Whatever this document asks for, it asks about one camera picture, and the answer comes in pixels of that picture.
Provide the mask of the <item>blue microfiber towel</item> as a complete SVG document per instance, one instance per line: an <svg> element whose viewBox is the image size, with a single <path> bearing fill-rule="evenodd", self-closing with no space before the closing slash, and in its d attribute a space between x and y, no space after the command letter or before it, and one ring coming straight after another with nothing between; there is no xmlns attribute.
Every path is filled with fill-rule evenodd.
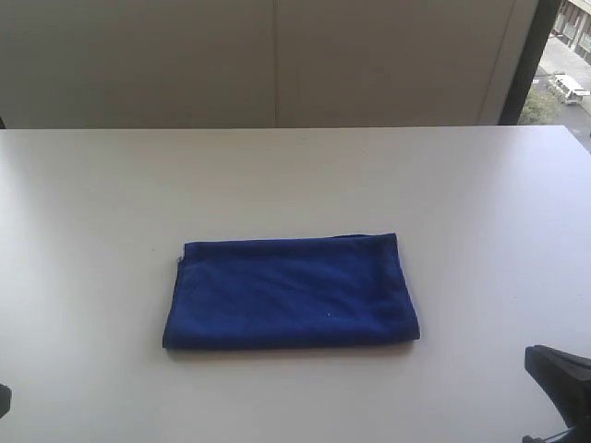
<svg viewBox="0 0 591 443"><path fill-rule="evenodd" d="M419 338L397 236L386 233L187 243L162 345L254 351Z"/></svg>

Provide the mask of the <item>white van outside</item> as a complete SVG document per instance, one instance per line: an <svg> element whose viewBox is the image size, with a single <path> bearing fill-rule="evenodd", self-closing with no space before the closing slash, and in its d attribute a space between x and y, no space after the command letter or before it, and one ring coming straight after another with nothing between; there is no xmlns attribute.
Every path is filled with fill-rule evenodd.
<svg viewBox="0 0 591 443"><path fill-rule="evenodd" d="M590 91L580 85L574 78L567 74L553 74L549 79L549 87L559 101L566 105L581 104Z"/></svg>

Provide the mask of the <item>dark window frame post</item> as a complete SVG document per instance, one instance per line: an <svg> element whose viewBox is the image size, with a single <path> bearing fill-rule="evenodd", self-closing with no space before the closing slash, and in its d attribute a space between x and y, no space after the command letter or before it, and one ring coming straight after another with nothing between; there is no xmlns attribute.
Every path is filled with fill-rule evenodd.
<svg viewBox="0 0 591 443"><path fill-rule="evenodd" d="M505 103L498 121L499 126L516 126L525 106L537 67L547 44L560 2L540 0L526 34L525 43L513 74Z"/></svg>

